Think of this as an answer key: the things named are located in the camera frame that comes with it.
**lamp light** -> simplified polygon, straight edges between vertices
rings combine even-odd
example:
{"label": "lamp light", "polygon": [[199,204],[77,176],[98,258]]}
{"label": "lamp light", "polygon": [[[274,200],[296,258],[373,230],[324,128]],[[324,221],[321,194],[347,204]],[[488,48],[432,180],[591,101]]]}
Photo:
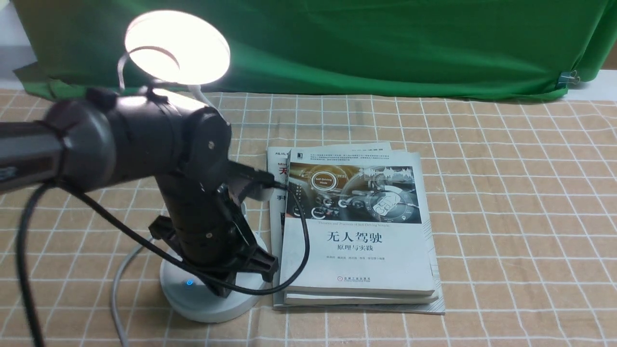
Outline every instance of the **lamp light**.
{"label": "lamp light", "polygon": [[142,70],[159,80],[188,86],[212,83],[230,67],[230,47],[211,24],[175,10],[155,10],[126,29],[125,49]]}

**green backdrop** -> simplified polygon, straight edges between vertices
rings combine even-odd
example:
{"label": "green backdrop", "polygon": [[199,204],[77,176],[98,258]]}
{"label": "green backdrop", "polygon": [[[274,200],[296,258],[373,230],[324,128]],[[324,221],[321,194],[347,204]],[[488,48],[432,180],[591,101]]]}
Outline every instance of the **green backdrop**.
{"label": "green backdrop", "polygon": [[[593,79],[617,38],[617,0],[13,1],[43,79],[19,74],[47,98],[116,87],[125,28],[153,9],[227,38],[217,91],[552,99],[562,73]],[[132,64],[125,76],[146,81]]]}

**binder clip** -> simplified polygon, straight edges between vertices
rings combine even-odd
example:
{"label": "binder clip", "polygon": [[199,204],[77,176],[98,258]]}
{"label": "binder clip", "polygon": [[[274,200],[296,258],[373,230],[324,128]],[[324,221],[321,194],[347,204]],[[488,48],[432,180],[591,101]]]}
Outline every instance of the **binder clip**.
{"label": "binder clip", "polygon": [[577,85],[581,82],[581,77],[578,75],[577,71],[565,71],[559,75],[557,79],[557,85],[555,85],[556,89],[566,88],[568,85]]}

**book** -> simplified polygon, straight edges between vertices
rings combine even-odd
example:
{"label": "book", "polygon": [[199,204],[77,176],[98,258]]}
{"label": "book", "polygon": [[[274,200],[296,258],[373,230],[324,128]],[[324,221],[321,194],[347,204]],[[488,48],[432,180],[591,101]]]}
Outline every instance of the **book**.
{"label": "book", "polygon": [[294,148],[288,162],[288,185],[300,206],[286,199],[281,282],[304,255],[300,210],[312,245],[288,293],[433,295],[419,154]]}
{"label": "book", "polygon": [[401,297],[323,295],[285,293],[285,303],[296,306],[314,305],[382,305],[382,304],[430,304],[439,299],[436,293],[429,296],[410,295]]}
{"label": "book", "polygon": [[[364,149],[379,149],[382,151],[390,151],[390,144],[387,142],[370,143],[370,144],[342,144],[333,146],[323,146],[323,148],[336,148],[336,149],[348,149],[350,151],[358,151]],[[287,159],[288,153],[291,151],[291,147],[270,147],[267,149],[267,170],[271,172],[279,182],[286,182],[287,180]],[[285,200],[279,198],[274,194],[270,199],[270,235],[271,235],[271,251],[272,253],[281,257],[282,244],[283,244],[283,224],[284,224],[284,211]],[[419,313],[419,314],[445,314],[445,300],[441,288],[441,278],[439,275],[439,268],[437,266],[437,255],[435,252],[435,246],[433,242],[433,234],[430,227],[430,220],[424,222],[427,227],[425,244],[429,251],[429,258],[431,261],[431,268],[433,270],[433,278],[436,283],[437,290],[433,294],[437,298],[430,302],[425,303],[419,301],[417,303],[398,304],[392,303],[389,300],[380,300],[379,304],[338,304],[332,305],[331,299],[333,296],[326,295],[300,295],[294,293],[288,293],[280,291],[273,294],[273,308],[274,309],[286,309],[295,307],[322,307],[322,308],[336,308],[343,311],[375,311],[375,312],[405,312],[405,313]],[[280,284],[280,272],[275,276],[273,285]],[[285,302],[286,297],[301,298],[303,301]],[[341,298],[354,298],[353,296],[340,296]]]}
{"label": "book", "polygon": [[[325,148],[349,149],[350,151],[391,150],[389,142],[366,143],[366,144],[332,144]],[[275,176],[278,182],[287,182],[287,160],[292,147],[273,146],[268,147],[266,153],[267,170]],[[271,252],[278,259],[281,259],[283,250],[283,225],[285,220],[285,199],[286,192],[276,191],[270,198],[270,243]],[[277,272],[274,277],[273,286],[279,285],[281,272]],[[274,307],[284,306],[284,292],[279,291],[273,294]]]}

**book cover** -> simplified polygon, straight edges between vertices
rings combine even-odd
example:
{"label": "book cover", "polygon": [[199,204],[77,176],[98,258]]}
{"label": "book cover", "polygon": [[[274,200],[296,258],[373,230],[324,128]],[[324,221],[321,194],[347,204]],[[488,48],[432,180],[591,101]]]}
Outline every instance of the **book cover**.
{"label": "book cover", "polygon": [[[390,151],[390,142],[364,143],[364,144],[332,144],[313,148],[337,148],[348,149],[349,151]],[[275,176],[278,182],[287,182],[288,170],[287,160],[292,147],[269,147],[267,149],[267,170]],[[270,239],[271,252],[281,259],[283,250],[283,225],[285,219],[285,199],[286,192],[275,191],[270,198]],[[277,272],[274,277],[273,286],[279,285],[281,272]],[[283,307],[284,292],[280,291],[273,294],[274,307]]]}
{"label": "book cover", "polygon": [[420,167],[415,153],[292,149],[288,185],[300,206],[286,199],[280,281],[293,274],[304,253],[302,209],[311,253],[289,291],[432,295]]}

